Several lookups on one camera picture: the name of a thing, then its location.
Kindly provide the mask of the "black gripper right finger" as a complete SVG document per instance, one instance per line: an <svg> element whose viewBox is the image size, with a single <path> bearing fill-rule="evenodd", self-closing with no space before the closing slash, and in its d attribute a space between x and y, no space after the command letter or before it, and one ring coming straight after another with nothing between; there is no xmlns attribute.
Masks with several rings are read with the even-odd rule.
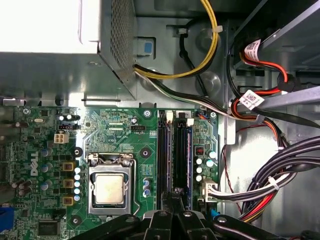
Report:
<svg viewBox="0 0 320 240"><path fill-rule="evenodd" d="M188 208L188 195L183 190L175 191L175 219L182 240L281 240L282 237L267 232L234 217L220 214L206 220L199 211Z"/></svg>

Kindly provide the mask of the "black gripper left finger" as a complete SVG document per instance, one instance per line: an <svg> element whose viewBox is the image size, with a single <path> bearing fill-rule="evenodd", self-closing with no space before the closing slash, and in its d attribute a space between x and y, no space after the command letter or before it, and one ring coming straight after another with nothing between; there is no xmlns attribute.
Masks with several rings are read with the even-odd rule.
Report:
<svg viewBox="0 0 320 240"><path fill-rule="evenodd" d="M173 224L173 194L161 194L159 210L147 212L143 219L124 214L91 230L74 236L73 240L170 240Z"/></svg>

